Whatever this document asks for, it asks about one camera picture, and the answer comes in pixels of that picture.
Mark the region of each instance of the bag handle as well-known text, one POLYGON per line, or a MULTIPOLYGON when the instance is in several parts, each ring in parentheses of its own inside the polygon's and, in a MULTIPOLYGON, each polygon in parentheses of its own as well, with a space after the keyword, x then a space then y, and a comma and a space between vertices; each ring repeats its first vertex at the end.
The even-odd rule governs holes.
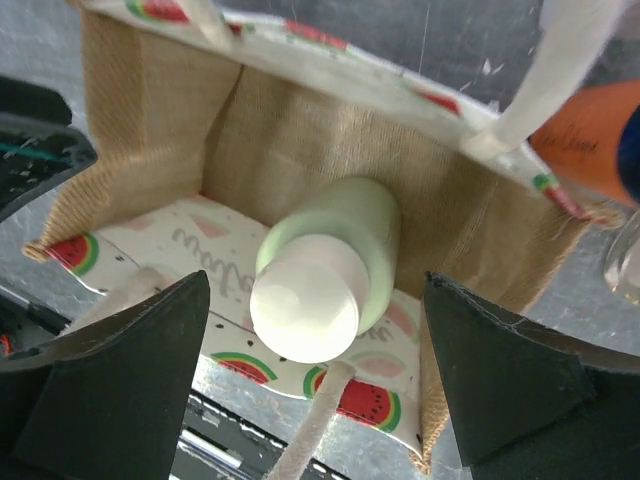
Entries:
POLYGON ((462 152, 490 160, 518 148, 573 95, 615 31, 625 0, 557 0, 555 17, 513 102, 462 152))
POLYGON ((343 362, 329 365, 324 380, 313 397, 307 418, 278 459, 267 480, 299 480, 302 477, 338 409, 344 389, 355 373, 351 365, 343 362))
POLYGON ((60 332, 60 336, 68 335, 143 302, 161 291, 166 286, 164 283, 164 278, 155 268, 143 267, 136 270, 98 300, 87 313, 68 325, 60 332))
POLYGON ((228 51, 233 33, 212 0, 174 0, 202 35, 217 48, 228 51))

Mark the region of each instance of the plastic bottle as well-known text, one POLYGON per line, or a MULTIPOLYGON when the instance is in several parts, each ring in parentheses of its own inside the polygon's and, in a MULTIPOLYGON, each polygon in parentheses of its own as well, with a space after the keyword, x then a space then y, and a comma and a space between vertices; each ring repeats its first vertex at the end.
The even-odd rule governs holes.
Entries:
POLYGON ((347 177, 323 188, 271 229, 250 301, 256 334, 300 363, 342 354, 389 305, 400 210, 374 180, 347 177))

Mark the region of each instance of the jute bag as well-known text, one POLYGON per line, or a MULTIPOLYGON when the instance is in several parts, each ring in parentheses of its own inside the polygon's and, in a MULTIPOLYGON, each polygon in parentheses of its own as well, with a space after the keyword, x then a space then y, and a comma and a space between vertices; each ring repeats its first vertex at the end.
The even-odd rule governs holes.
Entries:
MULTIPOLYGON (((221 14, 206 0, 153 3, 164 13, 144 2, 83 3, 99 161, 60 193, 44 234, 25 248, 31 257, 44 260, 52 244, 198 192, 273 225, 321 186, 362 174, 401 205, 396 288, 420 298, 425 271, 441 271, 520 312, 588 227, 590 214, 523 141, 596 58, 617 18, 603 8, 611 2, 587 8, 581 0, 588 14, 573 21, 577 31, 590 27, 588 45, 584 35, 557 43, 557 17, 536 60, 547 62, 547 75, 534 65, 497 119, 459 92, 308 27, 221 14), (573 64, 550 72, 554 55, 573 64), (545 91, 557 75, 565 75, 557 90, 545 91)), ((447 407, 425 322, 421 365, 427 471, 447 407)))

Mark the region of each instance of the white bottle cap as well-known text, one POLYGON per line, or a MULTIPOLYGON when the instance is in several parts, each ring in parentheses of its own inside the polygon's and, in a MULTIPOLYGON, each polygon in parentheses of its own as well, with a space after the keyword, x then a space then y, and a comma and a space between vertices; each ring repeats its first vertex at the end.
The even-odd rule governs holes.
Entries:
POLYGON ((260 272, 249 309, 256 334, 275 353, 322 363, 353 343, 368 295, 367 267, 349 244, 305 235, 260 272))

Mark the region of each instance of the bottle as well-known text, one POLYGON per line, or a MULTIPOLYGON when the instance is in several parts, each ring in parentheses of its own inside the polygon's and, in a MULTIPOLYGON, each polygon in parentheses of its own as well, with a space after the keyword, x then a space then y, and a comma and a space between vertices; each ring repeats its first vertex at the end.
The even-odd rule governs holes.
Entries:
POLYGON ((365 177, 329 184, 275 225, 262 243, 249 309, 278 355, 322 363, 384 314, 393 292, 400 210, 365 177))
POLYGON ((529 141, 559 176, 640 203, 640 81, 578 92, 529 141))

